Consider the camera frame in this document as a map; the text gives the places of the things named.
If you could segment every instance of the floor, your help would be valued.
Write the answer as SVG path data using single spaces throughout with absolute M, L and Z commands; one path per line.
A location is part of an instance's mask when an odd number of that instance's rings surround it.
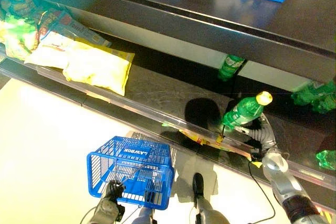
M 0 223 L 79 223 L 99 201 L 88 193 L 87 154 L 113 136 L 135 129 L 13 79 L 0 90 L 0 111 Z M 249 177 L 188 152 L 176 150 L 173 157 L 172 193 L 168 208 L 155 212 L 158 223 L 194 223 L 195 172 L 204 176 L 205 198 L 231 224 L 252 223 L 272 214 Z M 276 210 L 275 218 L 264 223 L 288 224 L 271 188 L 262 188 Z M 121 223 L 130 224 L 138 207 L 122 205 L 126 212 Z

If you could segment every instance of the yellow bottle cap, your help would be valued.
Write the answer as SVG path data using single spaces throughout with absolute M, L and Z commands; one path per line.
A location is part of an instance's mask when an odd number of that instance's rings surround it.
M 257 94 L 257 102 L 260 105 L 266 106 L 268 104 L 271 103 L 271 101 L 273 100 L 273 97 L 270 93 L 268 93 L 267 91 L 263 91 L 259 94 Z

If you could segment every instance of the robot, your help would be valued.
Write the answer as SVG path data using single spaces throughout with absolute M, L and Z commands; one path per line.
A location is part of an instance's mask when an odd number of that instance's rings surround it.
M 327 224 L 312 203 L 306 191 L 291 175 L 286 160 L 281 156 L 275 136 L 266 116 L 259 117 L 261 128 L 250 130 L 241 126 L 235 130 L 249 135 L 261 143 L 261 150 L 252 152 L 253 159 L 262 161 L 265 177 L 270 181 L 274 196 L 285 210 L 292 224 Z M 102 194 L 94 216 L 88 224 L 112 224 L 120 221 L 124 207 L 118 205 L 117 198 L 121 197 L 123 185 L 110 181 Z M 195 174 L 193 179 L 194 204 L 200 211 L 196 216 L 196 224 L 229 224 L 228 220 L 218 211 L 213 210 L 210 203 L 203 197 L 203 178 Z M 156 224 L 153 220 L 154 209 L 142 208 L 139 217 L 133 224 Z

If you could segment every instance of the shopping basket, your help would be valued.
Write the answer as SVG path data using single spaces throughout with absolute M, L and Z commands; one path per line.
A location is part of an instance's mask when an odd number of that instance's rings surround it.
M 110 180 L 125 185 L 118 201 L 164 210 L 174 170 L 166 144 L 115 136 L 87 156 L 89 193 L 101 197 Z

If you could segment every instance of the green bottle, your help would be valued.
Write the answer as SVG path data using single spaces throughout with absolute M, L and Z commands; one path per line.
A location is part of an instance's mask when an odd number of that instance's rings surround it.
M 319 166 L 329 170 L 336 170 L 336 151 L 322 151 L 316 154 Z
M 243 64 L 245 59 L 234 55 L 227 55 L 222 67 L 218 72 L 218 78 L 222 81 L 230 79 L 237 69 Z
M 328 111 L 336 109 L 336 93 L 326 94 L 311 104 L 313 105 L 313 111 L 325 114 Z
M 248 123 L 258 118 L 262 114 L 264 106 L 268 105 L 271 101 L 272 96 L 267 91 L 263 91 L 255 97 L 244 98 L 223 116 L 222 123 L 227 125 L 231 130 L 235 126 Z
M 319 82 L 313 81 L 305 86 L 300 91 L 293 93 L 291 95 L 296 105 L 306 105 L 311 103 L 325 94 L 330 94 L 336 91 L 336 85 L 333 80 L 327 84 L 321 84 Z

